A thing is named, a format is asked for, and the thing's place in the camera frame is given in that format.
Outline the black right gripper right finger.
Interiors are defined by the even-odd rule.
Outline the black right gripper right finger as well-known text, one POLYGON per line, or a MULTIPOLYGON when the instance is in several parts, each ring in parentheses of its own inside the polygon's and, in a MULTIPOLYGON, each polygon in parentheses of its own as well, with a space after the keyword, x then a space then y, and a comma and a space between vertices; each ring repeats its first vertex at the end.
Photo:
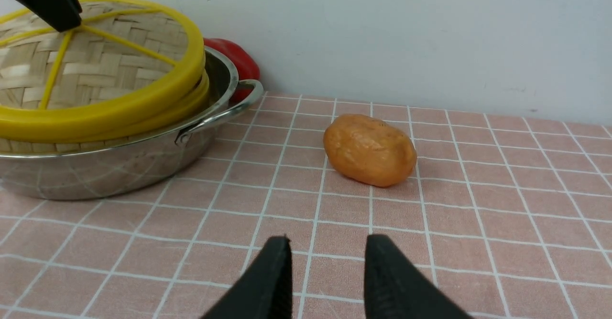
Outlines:
POLYGON ((389 236, 366 242, 366 318, 470 319, 400 251, 389 236))

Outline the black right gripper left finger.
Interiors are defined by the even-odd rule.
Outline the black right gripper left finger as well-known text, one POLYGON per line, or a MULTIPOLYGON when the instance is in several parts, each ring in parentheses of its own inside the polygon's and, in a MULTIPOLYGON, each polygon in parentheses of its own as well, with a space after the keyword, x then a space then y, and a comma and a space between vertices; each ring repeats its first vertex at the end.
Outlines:
POLYGON ((286 236, 267 239, 238 281, 202 315, 204 319, 290 319, 292 251, 286 236))

